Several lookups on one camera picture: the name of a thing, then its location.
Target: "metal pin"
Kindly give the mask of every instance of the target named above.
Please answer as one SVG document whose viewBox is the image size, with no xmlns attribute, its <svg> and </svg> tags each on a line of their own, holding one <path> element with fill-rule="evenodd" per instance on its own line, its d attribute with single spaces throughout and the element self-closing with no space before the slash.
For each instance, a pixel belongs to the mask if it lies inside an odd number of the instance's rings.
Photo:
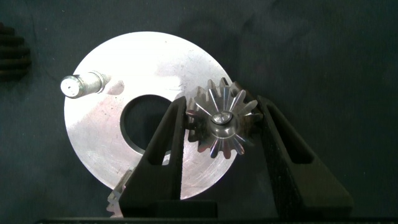
<svg viewBox="0 0 398 224">
<path fill-rule="evenodd" d="M 62 93 L 69 98 L 76 99 L 91 93 L 104 90 L 109 78 L 93 71 L 82 75 L 68 75 L 61 81 Z"/>
</svg>

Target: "bevel gear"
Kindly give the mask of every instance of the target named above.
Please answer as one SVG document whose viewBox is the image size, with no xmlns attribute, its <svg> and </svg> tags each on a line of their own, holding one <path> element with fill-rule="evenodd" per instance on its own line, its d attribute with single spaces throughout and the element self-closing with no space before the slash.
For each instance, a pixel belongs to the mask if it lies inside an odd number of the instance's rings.
<svg viewBox="0 0 398 224">
<path fill-rule="evenodd" d="M 254 122 L 262 119 L 262 114 L 252 113 L 257 100 L 245 103 L 246 91 L 237 84 L 229 86 L 222 78 L 216 86 L 208 80 L 208 90 L 198 86 L 197 95 L 190 99 L 187 116 L 190 142 L 199 141 L 198 152 L 210 149 L 215 158 L 223 151 L 226 159 L 231 150 L 244 154 L 243 145 L 250 144 L 249 133 Z"/>
</svg>

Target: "aluminum plate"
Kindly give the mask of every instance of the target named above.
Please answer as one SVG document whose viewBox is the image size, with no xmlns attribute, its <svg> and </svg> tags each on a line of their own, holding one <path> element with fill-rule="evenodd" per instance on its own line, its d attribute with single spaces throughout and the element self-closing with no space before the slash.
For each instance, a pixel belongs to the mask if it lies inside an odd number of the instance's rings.
<svg viewBox="0 0 398 224">
<path fill-rule="evenodd" d="M 225 77 L 221 65 L 195 44 L 158 32 L 120 35 L 92 50 L 74 74 L 98 71 L 110 77 L 101 93 L 78 99 L 65 98 L 65 124 L 70 142 L 85 167 L 111 189 L 142 157 L 142 149 L 123 137 L 122 112 L 133 99 L 157 95 L 170 101 L 196 95 L 197 86 Z M 215 184 L 236 157 L 210 158 L 199 153 L 197 142 L 185 134 L 181 199 L 192 197 Z"/>
</svg>

